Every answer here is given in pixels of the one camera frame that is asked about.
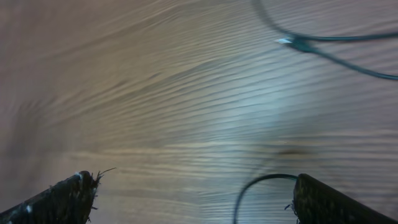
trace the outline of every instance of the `wire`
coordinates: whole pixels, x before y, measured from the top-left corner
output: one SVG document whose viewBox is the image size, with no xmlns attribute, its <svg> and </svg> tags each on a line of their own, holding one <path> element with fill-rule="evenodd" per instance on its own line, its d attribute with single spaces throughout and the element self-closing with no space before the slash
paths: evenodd
<svg viewBox="0 0 398 224">
<path fill-rule="evenodd" d="M 280 39 L 279 42 L 284 44 L 290 48 L 295 50 L 299 50 L 305 53 L 313 53 L 319 55 L 323 58 L 331 60 L 339 65 L 342 65 L 346 68 L 355 70 L 357 72 L 367 74 L 376 78 L 383 78 L 387 80 L 398 80 L 397 75 L 388 75 L 384 73 L 375 72 L 358 65 L 354 65 L 349 63 L 343 59 L 335 57 L 331 54 L 325 53 L 319 50 L 316 47 L 313 47 L 308 41 L 319 41 L 319 42 L 326 42 L 326 41 L 345 41 L 345 42 L 355 42 L 355 41 L 366 41 L 366 40 L 377 40 L 377 39 L 385 39 L 385 38 L 393 38 L 398 37 L 398 32 L 391 32 L 386 34 L 370 34 L 370 35 L 361 35 L 361 36 L 351 36 L 351 37 L 321 37 L 315 35 L 307 35 L 302 34 L 299 32 L 294 32 L 291 30 L 287 30 L 280 25 L 278 25 L 269 15 L 268 11 L 266 10 L 265 5 L 263 4 L 262 0 L 252 0 L 253 6 L 257 11 L 259 17 L 262 19 L 264 23 L 269 25 L 274 30 L 281 32 L 288 36 L 286 39 Z"/>
<path fill-rule="evenodd" d="M 242 190 L 239 193 L 238 199 L 236 200 L 235 203 L 235 208 L 234 208 L 234 213 L 233 213 L 233 224 L 238 224 L 238 213 L 239 213 L 239 208 L 243 199 L 244 194 L 248 189 L 253 186 L 254 184 L 263 181 L 263 180 L 268 180 L 268 179 L 290 179 L 290 180 L 297 180 L 297 176 L 295 175 L 290 175 L 290 174 L 269 174 L 269 175 L 264 175 L 261 177 L 258 177 L 249 183 L 247 183 Z"/>
</svg>

